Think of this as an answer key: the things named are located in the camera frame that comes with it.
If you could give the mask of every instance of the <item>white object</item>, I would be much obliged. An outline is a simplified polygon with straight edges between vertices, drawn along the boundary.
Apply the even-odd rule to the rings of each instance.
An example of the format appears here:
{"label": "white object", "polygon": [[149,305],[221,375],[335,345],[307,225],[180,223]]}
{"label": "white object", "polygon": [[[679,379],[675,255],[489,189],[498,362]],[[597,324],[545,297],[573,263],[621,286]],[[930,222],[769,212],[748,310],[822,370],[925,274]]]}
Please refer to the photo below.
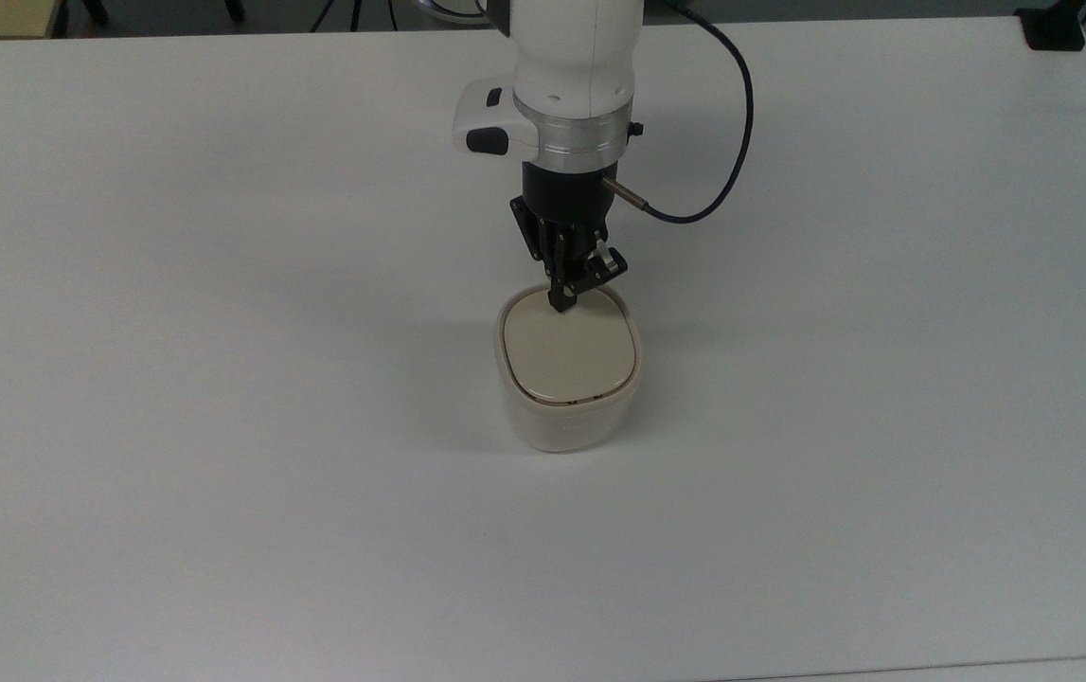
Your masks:
{"label": "white object", "polygon": [[[490,355],[521,178],[449,143],[504,36],[0,42],[0,681],[1086,656],[1086,50],[723,27],[749,161],[610,213],[646,377],[554,457]],[[735,65],[636,66],[619,177],[698,207]]]}
{"label": "white object", "polygon": [[547,286],[521,291],[496,320],[496,367],[523,441],[548,453],[601,443],[639,387],[643,350],[626,303],[604,286],[557,314]]}
{"label": "white object", "polygon": [[514,92],[560,119],[592,119],[634,96],[643,0],[513,0]]}
{"label": "white object", "polygon": [[513,74],[483,78],[463,90],[452,128],[455,150],[469,152],[468,136],[480,129],[505,131],[507,160],[533,161],[539,155],[539,129],[514,103]]}

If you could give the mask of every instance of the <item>black mount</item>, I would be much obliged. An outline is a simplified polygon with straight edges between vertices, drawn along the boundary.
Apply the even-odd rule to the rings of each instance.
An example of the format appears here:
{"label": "black mount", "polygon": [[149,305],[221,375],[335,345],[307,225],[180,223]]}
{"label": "black mount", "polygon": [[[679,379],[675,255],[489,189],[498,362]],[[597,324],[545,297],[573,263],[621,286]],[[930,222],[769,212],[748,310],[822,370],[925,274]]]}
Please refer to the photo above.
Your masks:
{"label": "black mount", "polygon": [[576,305],[577,296],[622,275],[626,261],[606,245],[606,215],[615,193],[602,185],[617,164],[599,172],[559,174],[521,164],[521,197],[508,203],[530,255],[543,261],[551,278],[547,301],[556,311]]}
{"label": "black mount", "polygon": [[1059,0],[1046,10],[1015,10],[1014,16],[1023,22],[1023,36],[1031,50],[1081,52],[1085,34],[1076,14],[1084,5],[1085,0]]}

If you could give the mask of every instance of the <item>chair leg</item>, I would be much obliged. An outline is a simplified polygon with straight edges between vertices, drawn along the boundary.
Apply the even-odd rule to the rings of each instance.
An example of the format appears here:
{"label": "chair leg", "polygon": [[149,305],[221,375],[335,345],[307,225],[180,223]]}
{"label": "chair leg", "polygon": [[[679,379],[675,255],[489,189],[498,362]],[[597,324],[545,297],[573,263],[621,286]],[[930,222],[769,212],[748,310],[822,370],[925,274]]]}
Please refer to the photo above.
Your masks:
{"label": "chair leg", "polygon": [[227,13],[231,14],[231,21],[242,22],[243,21],[243,1],[242,0],[223,0],[227,4]]}
{"label": "chair leg", "polygon": [[71,14],[67,12],[67,0],[59,3],[59,12],[54,14],[54,25],[50,27],[50,38],[66,38],[67,23]]}
{"label": "chair leg", "polygon": [[109,26],[109,12],[105,12],[105,5],[100,0],[85,0],[85,9],[88,10],[88,16],[92,17],[92,23]]}

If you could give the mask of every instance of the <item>beige lid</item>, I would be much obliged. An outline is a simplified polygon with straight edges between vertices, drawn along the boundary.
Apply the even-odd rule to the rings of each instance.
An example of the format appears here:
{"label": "beige lid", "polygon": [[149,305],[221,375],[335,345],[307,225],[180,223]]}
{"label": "beige lid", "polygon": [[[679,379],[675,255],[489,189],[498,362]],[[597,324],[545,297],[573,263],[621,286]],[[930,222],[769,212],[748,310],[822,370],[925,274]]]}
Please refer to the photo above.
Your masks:
{"label": "beige lid", "polygon": [[505,316],[505,355],[514,381],[535,401],[586,403],[621,389],[636,370],[636,340],[615,300],[598,290],[557,314],[546,290]]}

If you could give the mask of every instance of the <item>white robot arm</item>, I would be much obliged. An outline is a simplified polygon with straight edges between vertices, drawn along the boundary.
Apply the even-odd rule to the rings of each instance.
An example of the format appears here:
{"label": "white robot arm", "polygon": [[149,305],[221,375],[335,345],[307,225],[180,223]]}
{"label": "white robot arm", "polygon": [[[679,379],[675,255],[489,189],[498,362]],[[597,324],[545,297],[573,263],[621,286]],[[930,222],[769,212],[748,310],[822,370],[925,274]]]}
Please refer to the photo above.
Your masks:
{"label": "white robot arm", "polygon": [[551,305],[565,312],[578,294],[626,271],[606,245],[606,215],[620,195],[668,222],[702,219],[728,197],[752,132],[752,83],[741,52],[697,13],[670,4],[711,31],[741,65],[747,93],[745,137],[720,197],[694,216],[669,216],[616,180],[631,122],[632,55],[643,26],[643,0],[477,0],[493,25],[517,43],[512,74],[466,87],[454,117],[464,152],[521,162],[521,197],[509,202],[530,254],[551,278]]}

